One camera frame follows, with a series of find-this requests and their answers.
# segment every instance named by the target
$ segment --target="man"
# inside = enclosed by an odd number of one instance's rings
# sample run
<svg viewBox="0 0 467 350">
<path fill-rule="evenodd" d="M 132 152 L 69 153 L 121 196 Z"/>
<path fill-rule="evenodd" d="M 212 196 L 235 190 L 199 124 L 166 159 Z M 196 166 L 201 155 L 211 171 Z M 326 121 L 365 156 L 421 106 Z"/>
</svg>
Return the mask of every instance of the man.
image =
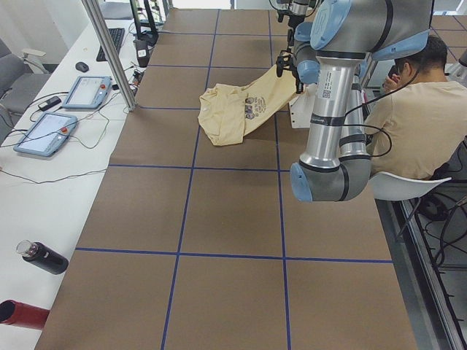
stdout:
<svg viewBox="0 0 467 350">
<path fill-rule="evenodd" d="M 387 78 L 383 87 L 395 90 L 384 97 L 366 119 L 367 125 L 386 131 L 393 148 L 372 158 L 371 172 L 388 171 L 410 179 L 430 179 L 447 162 L 467 135 L 467 88 L 448 82 L 444 75 L 447 47 L 429 36 L 422 52 L 395 60 L 398 74 Z M 386 135 L 374 134 L 368 153 L 381 155 L 389 150 Z"/>
</svg>

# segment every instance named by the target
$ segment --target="blue-framed tablet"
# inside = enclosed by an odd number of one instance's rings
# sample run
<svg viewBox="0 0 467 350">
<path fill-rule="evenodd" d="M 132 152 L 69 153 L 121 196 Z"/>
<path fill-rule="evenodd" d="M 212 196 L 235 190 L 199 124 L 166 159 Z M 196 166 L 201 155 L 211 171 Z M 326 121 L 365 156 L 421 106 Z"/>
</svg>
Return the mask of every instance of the blue-framed tablet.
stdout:
<svg viewBox="0 0 467 350">
<path fill-rule="evenodd" d="M 97 109 L 107 97 L 111 81 L 111 77 L 80 76 L 61 106 L 64 109 Z"/>
<path fill-rule="evenodd" d="M 16 152 L 50 157 L 63 146 L 78 119 L 74 115 L 44 112 L 13 147 Z"/>
</svg>

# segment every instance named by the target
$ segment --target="keyboard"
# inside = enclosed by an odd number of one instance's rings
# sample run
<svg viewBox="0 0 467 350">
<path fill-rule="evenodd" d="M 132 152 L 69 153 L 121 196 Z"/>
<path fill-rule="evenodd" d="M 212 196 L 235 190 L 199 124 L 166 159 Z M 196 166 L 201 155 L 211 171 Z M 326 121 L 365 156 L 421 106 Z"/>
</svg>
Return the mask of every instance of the keyboard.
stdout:
<svg viewBox="0 0 467 350">
<path fill-rule="evenodd" d="M 124 28 L 110 28 L 109 29 L 110 36 L 112 37 L 112 41 L 114 42 L 115 49 L 117 53 L 120 53 L 120 48 L 122 47 L 123 37 L 125 35 Z M 107 61 L 105 58 L 105 53 L 102 50 L 102 47 L 99 49 L 99 53 L 97 54 L 96 61 L 102 62 Z"/>
</svg>

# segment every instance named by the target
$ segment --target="black water bottle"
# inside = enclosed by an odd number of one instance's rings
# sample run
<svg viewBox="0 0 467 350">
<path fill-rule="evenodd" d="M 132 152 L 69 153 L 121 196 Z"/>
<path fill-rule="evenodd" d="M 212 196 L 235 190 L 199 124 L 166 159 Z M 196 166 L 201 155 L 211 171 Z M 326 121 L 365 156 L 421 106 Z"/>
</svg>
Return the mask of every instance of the black water bottle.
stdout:
<svg viewBox="0 0 467 350">
<path fill-rule="evenodd" d="M 59 253 L 40 242 L 21 241 L 16 252 L 23 256 L 24 261 L 58 275 L 68 267 L 68 260 Z"/>
</svg>

